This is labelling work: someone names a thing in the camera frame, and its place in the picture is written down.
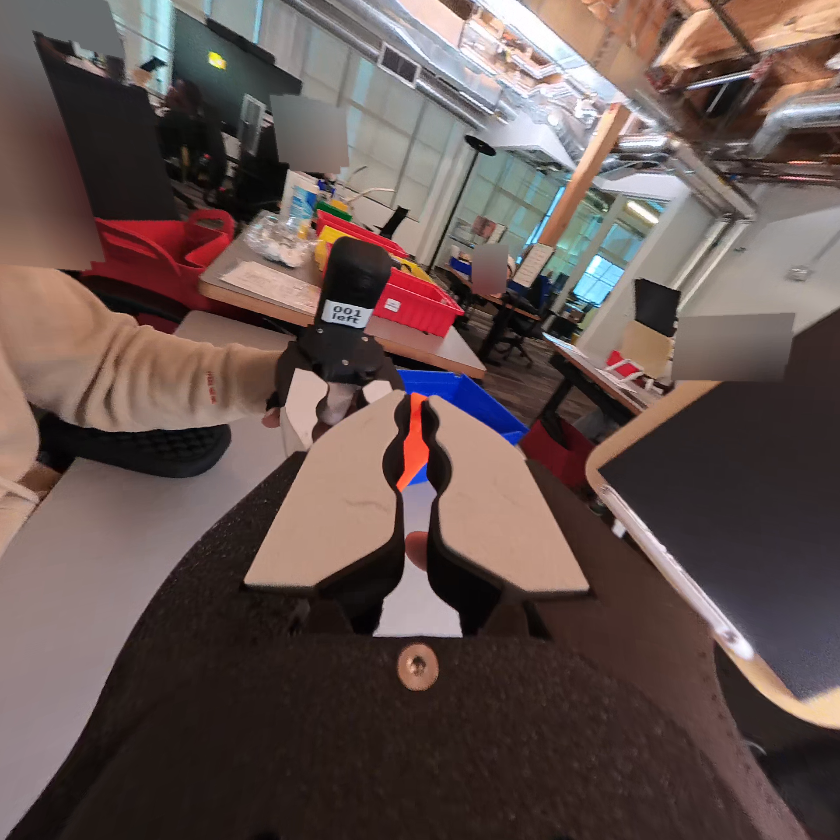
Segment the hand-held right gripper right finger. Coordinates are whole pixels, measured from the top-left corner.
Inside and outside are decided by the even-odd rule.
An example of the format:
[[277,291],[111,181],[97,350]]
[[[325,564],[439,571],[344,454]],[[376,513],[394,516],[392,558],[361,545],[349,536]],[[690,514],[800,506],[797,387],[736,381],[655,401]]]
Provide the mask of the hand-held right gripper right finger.
[[427,478],[435,489],[427,578],[478,634],[499,606],[556,602],[590,583],[529,462],[498,433],[440,396],[422,407]]

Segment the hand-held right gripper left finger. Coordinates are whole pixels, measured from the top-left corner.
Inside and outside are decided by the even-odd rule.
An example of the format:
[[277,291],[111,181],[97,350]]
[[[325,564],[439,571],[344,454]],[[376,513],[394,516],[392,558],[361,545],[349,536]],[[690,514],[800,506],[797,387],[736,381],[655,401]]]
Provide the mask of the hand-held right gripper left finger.
[[243,584],[335,604],[372,634],[404,570],[404,443],[411,399],[390,391],[325,432],[301,466]]

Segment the orange block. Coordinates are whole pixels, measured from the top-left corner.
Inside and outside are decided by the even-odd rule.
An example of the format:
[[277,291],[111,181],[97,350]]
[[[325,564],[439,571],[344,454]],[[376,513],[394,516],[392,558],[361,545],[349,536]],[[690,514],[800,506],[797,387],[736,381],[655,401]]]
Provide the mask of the orange block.
[[404,469],[396,484],[399,491],[427,480],[428,447],[423,433],[423,406],[427,397],[419,393],[412,393],[410,397],[411,417],[403,445]]

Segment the blue plastic bin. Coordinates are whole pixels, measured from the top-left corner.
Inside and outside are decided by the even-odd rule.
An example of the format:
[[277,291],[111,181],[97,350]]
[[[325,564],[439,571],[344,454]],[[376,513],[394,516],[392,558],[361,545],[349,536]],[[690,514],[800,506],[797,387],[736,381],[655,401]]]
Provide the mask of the blue plastic bin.
[[528,428],[465,374],[402,369],[406,393],[439,396],[517,446]]

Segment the person's left forearm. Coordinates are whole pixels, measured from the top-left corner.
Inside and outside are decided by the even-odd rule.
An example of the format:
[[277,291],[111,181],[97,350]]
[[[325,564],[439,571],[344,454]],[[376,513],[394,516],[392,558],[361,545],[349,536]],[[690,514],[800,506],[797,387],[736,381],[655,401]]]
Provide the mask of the person's left forearm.
[[3,266],[2,352],[24,400],[79,427],[140,432],[262,415],[279,352],[139,325],[56,269]]

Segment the person's left hand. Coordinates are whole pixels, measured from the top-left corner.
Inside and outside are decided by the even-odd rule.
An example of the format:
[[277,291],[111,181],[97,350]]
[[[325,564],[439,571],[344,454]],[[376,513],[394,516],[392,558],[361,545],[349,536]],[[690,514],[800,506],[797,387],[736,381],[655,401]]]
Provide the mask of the person's left hand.
[[319,419],[309,432],[298,432],[284,408],[273,407],[269,409],[261,419],[261,423],[270,429],[278,429],[284,438],[287,445],[304,445],[304,448],[309,448],[321,436],[326,434],[332,426]]

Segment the yellow plastic bin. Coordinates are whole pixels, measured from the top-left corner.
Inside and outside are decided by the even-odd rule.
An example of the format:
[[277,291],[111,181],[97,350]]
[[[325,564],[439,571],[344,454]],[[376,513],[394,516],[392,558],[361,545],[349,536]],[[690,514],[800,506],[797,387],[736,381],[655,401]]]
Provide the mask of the yellow plastic bin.
[[330,232],[335,233],[338,236],[332,239],[320,238],[314,247],[313,258],[314,262],[316,263],[318,269],[321,272],[321,277],[326,276],[326,269],[329,263],[329,258],[336,244],[338,242],[343,242],[344,240],[347,240],[357,245],[361,244],[371,246],[374,249],[378,249],[384,252],[385,255],[388,256],[392,264],[391,277],[388,280],[388,283],[390,285],[408,286],[413,282],[420,282],[431,285],[434,284],[434,280],[431,278],[431,276],[428,275],[428,273],[426,273],[424,269],[422,269],[418,264],[409,259],[402,252],[398,253],[397,250],[393,247],[386,247],[383,243],[379,242],[378,240],[370,241],[369,239],[356,238],[347,234],[343,234],[340,231],[333,230],[332,228],[327,228],[327,233]]

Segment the large red tote bin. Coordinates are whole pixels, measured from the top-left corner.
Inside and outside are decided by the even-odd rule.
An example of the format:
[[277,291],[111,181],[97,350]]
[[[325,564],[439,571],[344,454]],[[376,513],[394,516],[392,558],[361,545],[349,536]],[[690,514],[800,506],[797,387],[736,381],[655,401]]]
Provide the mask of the large red tote bin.
[[443,338],[464,310],[431,280],[393,268],[373,315]]

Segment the white paper sheet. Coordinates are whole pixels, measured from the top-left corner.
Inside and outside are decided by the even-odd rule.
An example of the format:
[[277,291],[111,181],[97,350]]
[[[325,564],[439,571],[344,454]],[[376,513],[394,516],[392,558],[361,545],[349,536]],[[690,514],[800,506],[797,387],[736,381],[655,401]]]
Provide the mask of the white paper sheet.
[[277,305],[314,317],[321,290],[303,279],[255,261],[240,262],[222,275],[229,286],[265,298]]

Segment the clear plastic bag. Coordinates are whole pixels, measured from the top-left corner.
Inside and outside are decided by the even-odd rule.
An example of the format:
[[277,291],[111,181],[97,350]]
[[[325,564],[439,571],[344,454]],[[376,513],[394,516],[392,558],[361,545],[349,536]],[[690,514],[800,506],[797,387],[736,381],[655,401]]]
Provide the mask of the clear plastic bag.
[[261,211],[245,229],[245,242],[271,263],[300,268],[314,257],[312,219]]

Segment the white labelled container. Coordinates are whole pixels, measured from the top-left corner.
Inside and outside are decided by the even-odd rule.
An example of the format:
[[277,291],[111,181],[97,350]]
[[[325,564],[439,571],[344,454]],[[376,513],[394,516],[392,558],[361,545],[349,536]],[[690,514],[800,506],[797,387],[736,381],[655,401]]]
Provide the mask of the white labelled container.
[[280,219],[310,223],[319,199],[319,179],[307,173],[288,170],[280,201]]

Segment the black floor lamp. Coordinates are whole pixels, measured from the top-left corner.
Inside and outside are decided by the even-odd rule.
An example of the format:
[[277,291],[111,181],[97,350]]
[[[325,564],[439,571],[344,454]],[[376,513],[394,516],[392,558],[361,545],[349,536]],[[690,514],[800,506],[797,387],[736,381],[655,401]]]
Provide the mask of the black floor lamp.
[[493,146],[491,146],[488,142],[474,134],[467,134],[465,136],[465,142],[471,149],[471,158],[469,160],[469,165],[467,167],[464,179],[460,185],[460,188],[458,189],[457,195],[455,197],[455,200],[453,201],[453,205],[451,206],[447,220],[444,224],[442,233],[438,238],[432,257],[430,258],[427,264],[427,271],[429,274],[431,274],[434,271],[434,268],[437,264],[438,256],[441,252],[442,247],[444,246],[446,238],[448,237],[449,230],[455,219],[455,213],[458,210],[459,204],[461,203],[461,199],[466,192],[467,186],[469,185],[469,181],[471,179],[473,171],[476,168],[476,163],[478,162],[478,159],[480,158],[480,156],[492,158],[497,154],[497,151]]

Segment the wooden top desk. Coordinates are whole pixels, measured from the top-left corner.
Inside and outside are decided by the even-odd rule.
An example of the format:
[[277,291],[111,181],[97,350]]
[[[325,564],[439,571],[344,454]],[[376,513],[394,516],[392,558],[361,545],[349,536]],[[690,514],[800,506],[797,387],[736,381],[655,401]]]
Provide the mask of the wooden top desk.
[[550,364],[560,373],[561,382],[542,408],[541,416],[557,413],[563,401],[576,390],[605,417],[623,426],[661,398],[660,394],[637,385],[635,379],[625,381],[597,367],[572,344],[545,332],[542,337],[553,351]]
[[494,308],[493,318],[482,340],[476,354],[480,362],[489,364],[491,366],[501,366],[501,361],[494,360],[491,355],[497,348],[499,341],[505,332],[507,321],[514,308],[527,311],[537,311],[524,297],[506,290],[500,295],[482,295],[479,294],[472,285],[471,279],[456,269],[449,266],[444,268],[444,273],[447,276],[449,289],[454,298],[464,309],[464,315],[461,320],[467,322],[469,319],[469,311],[473,307],[480,307],[486,304]]

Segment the black office chair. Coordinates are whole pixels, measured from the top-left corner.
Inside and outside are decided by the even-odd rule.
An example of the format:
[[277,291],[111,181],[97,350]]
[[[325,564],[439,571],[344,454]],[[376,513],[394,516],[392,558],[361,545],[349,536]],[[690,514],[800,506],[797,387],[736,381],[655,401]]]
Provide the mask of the black office chair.
[[539,311],[525,311],[514,308],[507,321],[505,332],[497,346],[500,361],[509,361],[514,351],[517,351],[525,360],[526,368],[531,370],[533,367],[533,358],[529,354],[526,344],[529,340],[541,338],[542,321],[543,319]]

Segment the black textured pad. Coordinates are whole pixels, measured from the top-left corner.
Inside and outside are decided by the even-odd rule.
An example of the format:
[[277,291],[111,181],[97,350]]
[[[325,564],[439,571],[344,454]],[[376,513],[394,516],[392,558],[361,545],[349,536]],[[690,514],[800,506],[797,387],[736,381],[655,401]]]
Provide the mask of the black textured pad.
[[154,429],[140,433],[103,432],[46,414],[38,422],[42,448],[58,461],[86,459],[138,474],[168,479],[200,476],[227,452],[230,426]]

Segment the whiteboard on stand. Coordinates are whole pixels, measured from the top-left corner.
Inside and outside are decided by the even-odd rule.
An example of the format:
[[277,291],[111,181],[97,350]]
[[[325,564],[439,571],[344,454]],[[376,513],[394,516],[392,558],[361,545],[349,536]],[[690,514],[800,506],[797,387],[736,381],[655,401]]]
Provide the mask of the whiteboard on stand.
[[535,280],[543,273],[543,269],[550,262],[555,246],[541,243],[532,244],[521,257],[517,269],[512,275],[511,283],[530,288]]

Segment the small white board stand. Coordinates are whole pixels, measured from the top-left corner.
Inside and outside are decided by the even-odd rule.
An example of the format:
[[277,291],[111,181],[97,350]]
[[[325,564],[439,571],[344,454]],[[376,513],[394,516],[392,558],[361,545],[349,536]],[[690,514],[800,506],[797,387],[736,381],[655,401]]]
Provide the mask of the small white board stand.
[[641,364],[628,358],[626,359],[630,364],[619,368],[617,371],[606,370],[606,362],[602,370],[616,382],[629,383],[630,385],[638,387],[644,391],[650,391],[654,387],[655,378],[649,375]]

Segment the small wooden board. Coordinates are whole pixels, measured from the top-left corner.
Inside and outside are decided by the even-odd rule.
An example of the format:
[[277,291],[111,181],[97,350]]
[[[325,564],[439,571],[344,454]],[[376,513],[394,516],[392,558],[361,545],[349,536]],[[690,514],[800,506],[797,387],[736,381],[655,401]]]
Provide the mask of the small wooden board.
[[670,371],[674,339],[633,320],[625,327],[618,351],[645,376],[660,380]]

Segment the black faced wooden board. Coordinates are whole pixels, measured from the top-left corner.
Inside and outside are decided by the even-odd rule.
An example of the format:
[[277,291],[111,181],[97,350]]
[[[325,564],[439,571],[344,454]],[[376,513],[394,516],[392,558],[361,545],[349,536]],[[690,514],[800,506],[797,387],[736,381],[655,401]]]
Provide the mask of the black faced wooden board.
[[591,453],[591,488],[761,695],[839,723],[839,312],[774,382],[678,385]]

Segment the large black monitor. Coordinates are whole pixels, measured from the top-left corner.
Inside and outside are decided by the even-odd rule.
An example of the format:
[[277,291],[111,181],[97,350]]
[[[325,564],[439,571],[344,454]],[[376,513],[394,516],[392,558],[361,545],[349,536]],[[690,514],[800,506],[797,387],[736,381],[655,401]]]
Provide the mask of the large black monitor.
[[233,30],[214,20],[202,23],[178,8],[173,19],[172,78],[195,83],[205,104],[215,108],[226,125],[238,122],[245,96],[271,112],[272,96],[301,94],[300,79]]

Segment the black rectangular panel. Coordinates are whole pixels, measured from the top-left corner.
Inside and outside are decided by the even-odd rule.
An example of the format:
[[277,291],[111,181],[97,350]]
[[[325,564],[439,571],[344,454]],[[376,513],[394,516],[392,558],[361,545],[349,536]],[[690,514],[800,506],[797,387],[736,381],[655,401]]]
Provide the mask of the black rectangular panel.
[[681,292],[645,278],[634,280],[634,320],[666,338],[676,332]]

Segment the black high-back chair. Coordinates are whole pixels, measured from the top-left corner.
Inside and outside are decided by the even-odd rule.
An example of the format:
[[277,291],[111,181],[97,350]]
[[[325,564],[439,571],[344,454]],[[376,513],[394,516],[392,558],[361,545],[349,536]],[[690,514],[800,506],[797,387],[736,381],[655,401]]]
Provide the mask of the black high-back chair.
[[146,92],[70,63],[57,43],[40,33],[35,43],[94,217],[179,220]]

